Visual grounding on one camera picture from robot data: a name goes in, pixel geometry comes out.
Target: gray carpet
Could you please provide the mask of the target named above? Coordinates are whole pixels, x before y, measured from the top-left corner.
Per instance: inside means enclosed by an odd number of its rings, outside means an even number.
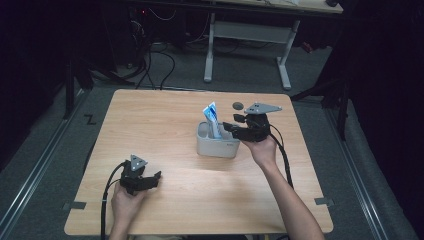
[[[278,46],[267,46],[272,55]],[[252,48],[239,48],[225,54],[217,53],[214,79],[203,82],[205,49],[185,50],[168,47],[164,53],[174,57],[175,70],[164,86],[208,91],[286,93],[294,95],[313,86],[331,49],[306,53],[294,48],[287,62],[293,85],[290,92],[282,90],[275,59],[248,53]],[[154,85],[160,85],[168,74],[172,61],[161,54],[152,53],[150,76]],[[8,239],[99,239],[99,237],[71,237],[64,231],[69,210],[65,203],[73,201],[83,175],[84,164],[93,146],[107,111],[113,92],[123,86],[96,81],[94,89],[77,109],[62,140],[56,147],[43,178],[28,204],[14,224]],[[147,79],[142,89],[151,88]],[[344,155],[334,134],[333,126],[316,98],[294,102],[296,114],[311,154],[324,196],[334,201],[329,207],[334,230],[327,239],[374,239],[362,211],[361,203],[349,178]],[[16,153],[8,167],[0,173],[2,197],[0,213],[4,216],[21,186],[35,166],[50,137],[61,124],[64,114],[64,91],[58,94],[54,105],[32,128],[30,136]],[[87,124],[87,114],[92,122]],[[370,152],[366,139],[356,120],[354,108],[349,107],[346,125],[347,144],[361,173],[364,184],[376,204],[379,216],[387,230],[388,239],[417,239],[408,221],[397,205]]]

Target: wooden table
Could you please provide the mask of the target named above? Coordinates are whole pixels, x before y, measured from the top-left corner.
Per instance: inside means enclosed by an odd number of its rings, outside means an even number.
[[[296,192],[324,232],[333,229],[326,205],[314,199],[323,194],[306,148],[290,98],[283,94],[118,90],[115,92],[93,149],[65,232],[99,235],[102,194],[113,169],[130,154],[149,163],[144,176],[162,171],[156,189],[149,190],[130,234],[261,234],[286,229],[267,181],[246,146],[233,159],[200,156],[196,128],[204,107],[215,102],[219,121],[234,122],[234,102],[281,106],[269,113],[283,134]],[[278,164],[284,173],[281,154]],[[113,217],[109,190],[106,231]]]

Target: person's right hand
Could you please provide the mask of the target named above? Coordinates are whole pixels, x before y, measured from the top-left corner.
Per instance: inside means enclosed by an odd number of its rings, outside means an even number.
[[[262,170],[277,166],[275,161],[277,143],[271,136],[260,142],[242,141],[242,143],[250,149],[253,159]]]

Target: human hand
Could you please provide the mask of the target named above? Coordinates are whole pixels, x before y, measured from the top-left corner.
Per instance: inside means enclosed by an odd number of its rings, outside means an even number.
[[[147,194],[147,190],[137,193],[133,196],[127,193],[127,190],[121,184],[115,184],[115,191],[112,198],[112,210],[114,216],[113,228],[119,230],[128,230],[131,222],[140,210],[141,203]]]
[[[262,170],[277,166],[275,159],[277,143],[271,136],[260,142],[242,141],[242,143],[250,149],[253,159]]]

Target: desk leg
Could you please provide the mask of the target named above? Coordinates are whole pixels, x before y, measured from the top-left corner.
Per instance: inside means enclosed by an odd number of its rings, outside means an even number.
[[[211,23],[209,27],[208,55],[206,56],[205,77],[203,78],[205,82],[212,81],[214,33],[215,33],[215,13],[211,13]]]
[[[283,56],[277,58],[278,69],[280,70],[281,81],[283,82],[283,88],[285,90],[291,89],[291,84],[289,76],[287,75],[286,61],[289,56],[290,49],[293,45],[294,38],[296,37],[297,29],[299,28],[300,21],[296,20],[293,24],[293,27],[290,31],[288,41],[286,43],[286,48],[284,49]]]

